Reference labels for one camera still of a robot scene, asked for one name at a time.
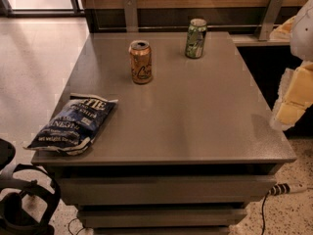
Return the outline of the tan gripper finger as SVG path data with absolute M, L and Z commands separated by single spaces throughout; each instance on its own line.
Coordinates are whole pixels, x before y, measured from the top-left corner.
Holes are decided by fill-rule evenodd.
M 295 70 L 285 69 L 273 108 L 275 126 L 294 126 L 313 105 L 313 63 L 303 62 Z
M 270 33 L 271 39 L 289 39 L 291 35 L 292 24 L 295 17 L 291 17 L 284 23 L 280 24 L 278 27 L 272 30 Z

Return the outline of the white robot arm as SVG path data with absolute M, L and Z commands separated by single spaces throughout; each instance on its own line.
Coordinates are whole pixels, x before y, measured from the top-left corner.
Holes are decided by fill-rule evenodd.
M 278 89 L 270 125 L 276 130 L 294 127 L 313 105 L 313 0 L 308 0 L 291 20 L 291 53 L 302 63 L 285 69 Z

